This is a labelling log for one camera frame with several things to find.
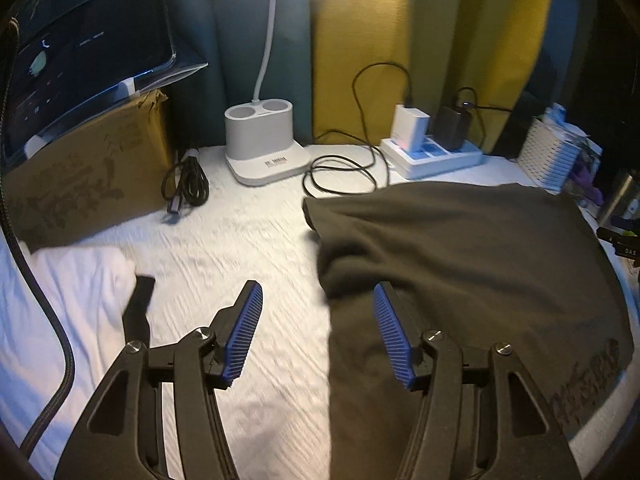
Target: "metal cylinder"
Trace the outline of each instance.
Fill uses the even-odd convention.
[[[640,172],[620,170],[616,175],[611,195],[600,208],[598,225],[619,231],[611,225],[612,217],[635,218],[640,206]]]

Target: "round compartment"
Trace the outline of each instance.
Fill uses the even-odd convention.
[[[255,114],[255,108],[251,106],[241,106],[229,111],[229,115],[234,119],[245,119]]]
[[[277,99],[271,101],[265,101],[262,103],[262,108],[270,112],[279,112],[287,109],[287,104],[284,101],[278,101]]]

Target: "curtain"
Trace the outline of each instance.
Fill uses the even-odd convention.
[[[351,80],[369,62],[409,63],[415,105],[433,115],[457,88],[513,108],[540,50],[550,0],[319,0],[314,20],[314,134],[360,134]],[[362,79],[371,140],[388,137],[404,81],[393,68]],[[490,151],[507,114],[486,112]],[[470,138],[480,140],[474,121]],[[337,136],[328,142],[348,142]]]
[[[24,37],[86,0],[30,0],[18,19]],[[178,144],[225,143],[224,112],[250,102],[260,69],[268,0],[167,0],[172,31],[209,66],[166,90]],[[278,0],[271,62],[262,98],[294,105],[296,140],[311,138],[309,0]]]

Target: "yellow curtain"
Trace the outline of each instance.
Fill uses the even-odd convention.
[[[318,0],[314,17],[314,134],[340,128],[361,135],[351,81],[365,65],[407,64],[415,105],[435,114],[457,88],[480,104],[512,108],[535,64],[551,0]],[[389,136],[404,79],[375,68],[358,85],[372,142]],[[508,115],[485,111],[490,151]],[[478,125],[470,138],[480,139]],[[323,142],[349,142],[328,136]]]

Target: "cardboard box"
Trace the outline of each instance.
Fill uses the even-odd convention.
[[[15,233],[31,251],[69,245],[166,206],[172,165],[155,90],[81,124],[2,178]]]

